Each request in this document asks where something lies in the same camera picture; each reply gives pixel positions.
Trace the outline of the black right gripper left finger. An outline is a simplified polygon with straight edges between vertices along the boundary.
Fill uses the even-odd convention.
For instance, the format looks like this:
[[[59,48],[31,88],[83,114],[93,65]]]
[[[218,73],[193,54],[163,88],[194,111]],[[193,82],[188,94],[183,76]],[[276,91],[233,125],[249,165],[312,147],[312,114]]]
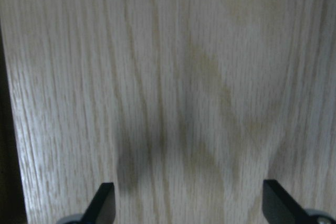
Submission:
[[[79,223],[113,223],[116,218],[114,183],[102,183]]]

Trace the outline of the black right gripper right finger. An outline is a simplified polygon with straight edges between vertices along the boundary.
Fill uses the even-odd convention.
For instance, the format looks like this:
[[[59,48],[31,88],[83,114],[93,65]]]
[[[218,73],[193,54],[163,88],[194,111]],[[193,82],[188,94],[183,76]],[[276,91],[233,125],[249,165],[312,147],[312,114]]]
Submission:
[[[262,186],[262,212],[268,223],[315,223],[276,180],[264,180]]]

